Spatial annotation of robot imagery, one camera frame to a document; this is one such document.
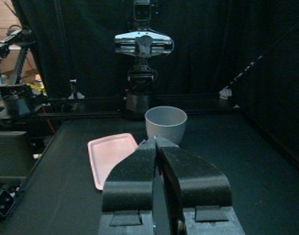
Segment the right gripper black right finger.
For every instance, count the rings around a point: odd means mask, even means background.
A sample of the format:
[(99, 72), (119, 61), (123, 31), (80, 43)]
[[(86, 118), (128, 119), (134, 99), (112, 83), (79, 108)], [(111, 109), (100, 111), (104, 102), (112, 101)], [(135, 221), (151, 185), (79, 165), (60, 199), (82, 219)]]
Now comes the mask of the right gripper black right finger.
[(156, 137), (156, 146), (173, 222), (186, 221), (186, 209), (193, 210), (197, 222), (229, 221), (225, 208), (233, 205), (233, 191), (227, 176), (170, 140)]

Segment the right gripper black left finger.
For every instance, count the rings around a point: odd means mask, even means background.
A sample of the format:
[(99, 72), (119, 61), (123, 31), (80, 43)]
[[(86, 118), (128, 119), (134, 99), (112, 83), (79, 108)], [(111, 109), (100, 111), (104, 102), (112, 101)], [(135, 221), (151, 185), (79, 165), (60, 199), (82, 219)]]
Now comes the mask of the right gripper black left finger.
[(112, 168), (102, 194), (102, 225), (143, 226), (143, 216), (151, 217), (156, 153), (156, 142), (150, 139)]

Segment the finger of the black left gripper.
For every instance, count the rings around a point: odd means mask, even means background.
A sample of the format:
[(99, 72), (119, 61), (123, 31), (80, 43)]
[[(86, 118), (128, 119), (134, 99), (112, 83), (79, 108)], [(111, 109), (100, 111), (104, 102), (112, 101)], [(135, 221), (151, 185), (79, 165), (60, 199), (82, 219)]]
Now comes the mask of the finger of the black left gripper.
[(150, 36), (143, 36), (143, 57), (150, 58), (151, 57), (151, 50), (152, 50), (152, 43), (154, 39)]
[(143, 58), (143, 37), (136, 38), (136, 49), (135, 52), (139, 58)]

